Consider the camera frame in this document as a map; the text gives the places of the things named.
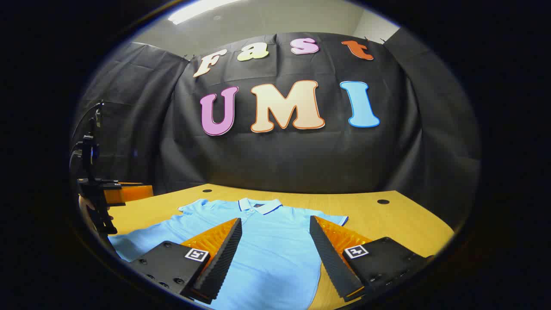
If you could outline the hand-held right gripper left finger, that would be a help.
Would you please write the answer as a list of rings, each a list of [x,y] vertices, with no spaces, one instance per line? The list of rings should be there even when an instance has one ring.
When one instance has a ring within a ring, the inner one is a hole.
[[[234,218],[195,237],[163,241],[130,266],[172,294],[211,304],[218,297],[242,236]]]

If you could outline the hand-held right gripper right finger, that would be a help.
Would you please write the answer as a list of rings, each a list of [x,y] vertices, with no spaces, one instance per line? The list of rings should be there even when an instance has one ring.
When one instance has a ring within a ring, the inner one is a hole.
[[[310,217],[310,235],[334,288],[346,302],[378,298],[433,259],[390,237],[371,240],[318,216]]]

